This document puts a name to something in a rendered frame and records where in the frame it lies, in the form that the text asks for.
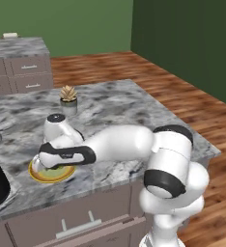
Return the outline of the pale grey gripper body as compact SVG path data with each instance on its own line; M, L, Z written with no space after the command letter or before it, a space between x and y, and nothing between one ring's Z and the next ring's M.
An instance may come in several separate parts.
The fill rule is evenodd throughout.
M36 154L32 159L32 170L39 172L47 168L47 159L44 153Z

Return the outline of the yellow and green plate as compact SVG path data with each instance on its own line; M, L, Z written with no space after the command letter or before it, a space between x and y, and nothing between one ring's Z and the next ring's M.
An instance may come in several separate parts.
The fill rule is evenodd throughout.
M32 163L28 165L28 173L32 179L40 183L56 183L69 178L75 171L74 166L60 166L55 169L44 169L35 172Z

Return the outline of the taupe drawer front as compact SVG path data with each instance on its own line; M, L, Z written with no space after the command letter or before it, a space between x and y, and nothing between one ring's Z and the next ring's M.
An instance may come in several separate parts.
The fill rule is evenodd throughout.
M95 219L102 222L128 214L129 197L129 184L117 186L26 213L10 220L8 224L18 247L34 247L55 239L56 233L62 230L62 219L71 229L90 221L89 210Z

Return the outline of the potted succulent in grey pot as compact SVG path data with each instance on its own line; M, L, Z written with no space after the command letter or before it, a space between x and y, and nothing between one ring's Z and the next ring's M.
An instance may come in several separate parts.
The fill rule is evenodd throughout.
M73 116L77 113L77 92L74 87L66 85L62 88L60 103L67 116Z

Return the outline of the taupe cupboard run, marble top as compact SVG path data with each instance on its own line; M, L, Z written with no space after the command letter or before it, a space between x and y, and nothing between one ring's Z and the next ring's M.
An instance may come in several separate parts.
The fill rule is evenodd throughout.
M42 38L0 39L0 96L52 88L49 50Z

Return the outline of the marble top kitchen island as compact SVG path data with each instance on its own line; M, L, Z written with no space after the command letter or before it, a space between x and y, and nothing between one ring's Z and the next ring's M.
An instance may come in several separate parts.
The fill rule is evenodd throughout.
M61 239L34 247L138 247L152 225L153 216L142 210L139 195L144 188L145 160L104 161L74 166L74 173L56 183L40 183L28 173L46 134L63 134L47 118L61 114L66 123L86 140L111 125L134 124L155 129L167 124L186 127L193 136L190 160L206 169L217 149L161 103L129 80L82 85L76 90L77 113L67 116L57 90L0 96L0 166L12 195L0 205L0 247L18 247L8 222L71 199L130 185L128 214Z

